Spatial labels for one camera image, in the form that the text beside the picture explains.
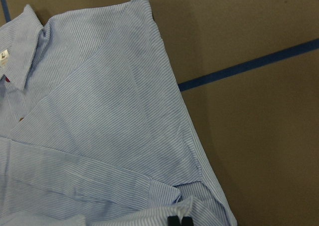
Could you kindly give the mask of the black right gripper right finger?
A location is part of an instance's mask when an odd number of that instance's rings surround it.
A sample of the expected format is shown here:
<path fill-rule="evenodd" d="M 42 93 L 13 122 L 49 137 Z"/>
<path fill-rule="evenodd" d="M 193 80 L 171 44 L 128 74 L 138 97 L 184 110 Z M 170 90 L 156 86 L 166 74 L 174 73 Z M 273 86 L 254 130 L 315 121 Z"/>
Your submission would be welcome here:
<path fill-rule="evenodd" d="M 181 219 L 181 226 L 193 226 L 192 217 L 183 217 Z"/>

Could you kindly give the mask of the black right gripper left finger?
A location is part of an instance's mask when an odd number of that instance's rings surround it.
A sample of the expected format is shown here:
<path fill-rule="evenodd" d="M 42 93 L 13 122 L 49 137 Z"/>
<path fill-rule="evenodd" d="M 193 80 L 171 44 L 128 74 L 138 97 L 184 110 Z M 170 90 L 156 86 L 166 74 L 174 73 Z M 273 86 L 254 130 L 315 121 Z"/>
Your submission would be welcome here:
<path fill-rule="evenodd" d="M 169 216 L 167 217 L 168 226 L 180 226 L 180 219 L 178 216 Z"/>

